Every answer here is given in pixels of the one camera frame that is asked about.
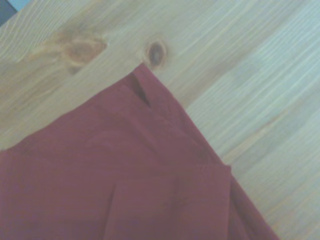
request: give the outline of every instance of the dark red textile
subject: dark red textile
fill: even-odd
[[[145,65],[0,153],[0,240],[277,240]]]

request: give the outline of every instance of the red fabric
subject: red fabric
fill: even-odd
[[[145,65],[0,153],[1,240],[277,240]]]

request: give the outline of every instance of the wooden table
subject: wooden table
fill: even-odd
[[[0,28],[0,149],[141,62],[281,239],[320,239],[319,0],[34,0]]]

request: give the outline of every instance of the wood knot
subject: wood knot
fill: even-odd
[[[86,65],[98,56],[107,44],[100,39],[73,39],[64,45],[63,56],[74,65]]]
[[[149,67],[161,67],[164,65],[167,57],[167,48],[161,41],[154,41],[148,46],[146,56]]]

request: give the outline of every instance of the wood grain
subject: wood grain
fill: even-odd
[[[32,1],[0,28],[0,149],[145,62],[281,239],[320,239],[318,0]]]

